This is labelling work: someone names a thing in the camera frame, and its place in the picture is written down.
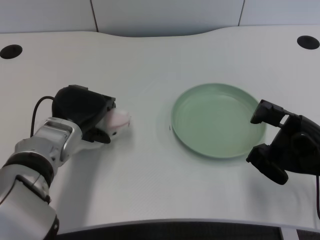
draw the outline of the green plate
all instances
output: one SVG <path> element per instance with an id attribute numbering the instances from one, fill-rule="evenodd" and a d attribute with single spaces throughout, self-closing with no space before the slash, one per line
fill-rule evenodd
<path id="1" fill-rule="evenodd" d="M 250 123 L 257 106 L 257 100 L 234 86 L 196 86 L 175 102 L 172 128 L 197 153 L 213 158 L 241 156 L 258 145 L 266 131 L 265 123 Z"/>

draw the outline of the silver robot arm segment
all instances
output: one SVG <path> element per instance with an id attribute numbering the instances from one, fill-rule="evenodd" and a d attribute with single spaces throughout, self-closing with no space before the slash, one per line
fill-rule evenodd
<path id="1" fill-rule="evenodd" d="M 0 239 L 49 240 L 59 229 L 49 187 L 82 139 L 75 123 L 49 117 L 33 137 L 15 145 L 0 169 Z"/>

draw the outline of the round hole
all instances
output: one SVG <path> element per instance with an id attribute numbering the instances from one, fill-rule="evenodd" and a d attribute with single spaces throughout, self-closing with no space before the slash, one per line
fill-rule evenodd
<path id="1" fill-rule="evenodd" d="M 296 41 L 304 49 L 314 50 L 320 46 L 319 41 L 313 36 L 300 36 Z"/>
<path id="2" fill-rule="evenodd" d="M 0 57 L 3 59 L 14 59 L 22 53 L 20 45 L 9 45 L 0 51 Z"/>

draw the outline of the white wall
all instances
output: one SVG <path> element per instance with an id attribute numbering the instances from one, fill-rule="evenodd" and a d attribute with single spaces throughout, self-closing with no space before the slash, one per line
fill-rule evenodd
<path id="1" fill-rule="evenodd" d="M 99 32 L 180 36 L 237 26 L 244 0 L 92 0 Z"/>
<path id="2" fill-rule="evenodd" d="M 96 31 L 90 0 L 0 0 L 0 33 Z"/>
<path id="3" fill-rule="evenodd" d="M 0 2 L 0 33 L 96 31 L 90 0 Z M 237 26 L 239 20 L 240 26 L 320 24 L 320 0 L 92 0 L 92 4 L 100 32 L 128 37 L 192 35 Z"/>
<path id="4" fill-rule="evenodd" d="M 245 0 L 240 26 L 320 24 L 320 0 Z"/>

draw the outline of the tabletop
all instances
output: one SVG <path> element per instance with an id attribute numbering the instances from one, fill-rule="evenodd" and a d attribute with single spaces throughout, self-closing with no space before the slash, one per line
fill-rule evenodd
<path id="1" fill-rule="evenodd" d="M 246 156 L 210 159 L 186 149 L 171 128 L 177 97 L 196 85 L 241 88 L 320 124 L 320 26 L 244 26 L 177 37 L 118 37 L 96 32 L 0 34 L 0 151 L 4 164 L 28 138 L 37 100 L 70 84 L 116 98 L 129 130 L 84 150 L 62 166 L 50 187 L 60 233 L 131 222 L 211 221 L 320 232 L 315 177 L 288 173 L 278 185 Z M 51 115 L 44 101 L 37 121 Z M 265 143 L 278 129 L 268 126 Z"/>

